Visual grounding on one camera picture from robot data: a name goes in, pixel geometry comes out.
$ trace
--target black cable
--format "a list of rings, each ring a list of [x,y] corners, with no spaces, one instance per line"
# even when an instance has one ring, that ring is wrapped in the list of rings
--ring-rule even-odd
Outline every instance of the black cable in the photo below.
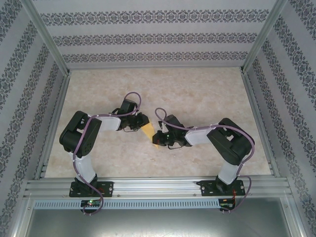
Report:
[[[125,128],[123,128],[123,131],[124,131],[124,132],[137,132],[138,129],[137,129],[137,130],[131,130],[131,131],[125,131]]]
[[[169,150],[175,150],[175,149],[179,149],[179,148],[182,148],[183,146],[181,146],[181,147],[177,147],[177,148],[170,148],[170,146],[168,145],[168,149]]]

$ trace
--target damask wallpaper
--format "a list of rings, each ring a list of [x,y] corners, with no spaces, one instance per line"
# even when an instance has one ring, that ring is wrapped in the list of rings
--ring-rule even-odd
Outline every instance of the damask wallpaper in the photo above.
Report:
[[[35,0],[70,69],[241,66],[275,0]]]
[[[34,178],[63,81],[18,0],[0,2],[0,237]]]
[[[248,72],[279,171],[316,236],[316,1],[290,0]]]

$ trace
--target robotic arm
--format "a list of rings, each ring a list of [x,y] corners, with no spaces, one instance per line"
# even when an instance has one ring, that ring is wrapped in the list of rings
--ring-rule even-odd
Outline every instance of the robotic arm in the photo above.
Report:
[[[216,125],[203,127],[202,129],[185,128],[174,115],[166,116],[164,121],[159,121],[159,125],[162,131],[158,131],[153,136],[154,144],[168,146],[169,149],[172,149],[171,146],[174,143],[178,143],[180,147],[213,144],[225,160],[216,177],[216,188],[223,194],[231,190],[243,160],[246,159],[252,149],[251,143],[244,135],[232,129],[216,127]],[[218,125],[235,128],[245,133],[229,118],[222,119]]]
[[[142,126],[148,124],[148,117],[142,113],[135,112],[124,116],[133,112],[136,108],[137,104],[134,101],[124,99],[121,107],[111,113],[113,116],[98,117],[91,120],[76,153],[76,160],[74,160],[80,174],[80,177],[77,174],[75,178],[76,189],[83,196],[93,195],[94,190],[86,185],[82,178],[90,185],[95,188],[97,187],[97,174],[92,167],[91,155],[89,153],[93,148],[98,133],[103,131],[126,131],[127,127],[130,128],[130,131],[137,131]],[[64,150],[69,153],[71,158],[82,136],[82,130],[85,128],[90,117],[90,115],[82,111],[77,111],[59,138],[59,143],[63,145]]]

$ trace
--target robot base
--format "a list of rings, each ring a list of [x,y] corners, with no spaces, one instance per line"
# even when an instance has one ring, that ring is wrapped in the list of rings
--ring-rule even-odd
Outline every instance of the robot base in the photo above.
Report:
[[[113,182],[100,182],[92,180],[91,185],[96,187],[102,193],[105,198],[111,198],[113,194]],[[69,197],[71,198],[87,198],[87,197],[99,197],[96,191],[91,189],[88,185],[75,178],[75,181],[71,183]]]
[[[216,180],[202,180],[197,182],[197,185],[200,186],[201,194],[203,197],[207,196],[227,196],[227,195],[234,195],[233,191],[236,192],[236,196],[244,196],[245,189],[243,186],[242,180],[235,180],[230,185],[226,186],[224,192],[220,191],[217,188],[218,181]]]

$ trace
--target metal rail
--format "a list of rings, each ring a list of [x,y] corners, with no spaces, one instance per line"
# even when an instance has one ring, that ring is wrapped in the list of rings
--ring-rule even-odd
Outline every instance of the metal rail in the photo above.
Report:
[[[287,178],[276,178],[272,175],[251,176],[252,187],[249,198],[285,198],[291,197]],[[215,177],[184,177],[184,178],[108,178],[99,181],[114,182],[113,197],[107,199],[168,199],[168,198],[211,198],[202,197],[200,186],[196,182],[215,180]],[[243,179],[247,189],[248,179]],[[24,199],[74,199],[69,197],[69,189],[73,179],[30,180],[24,192]]]

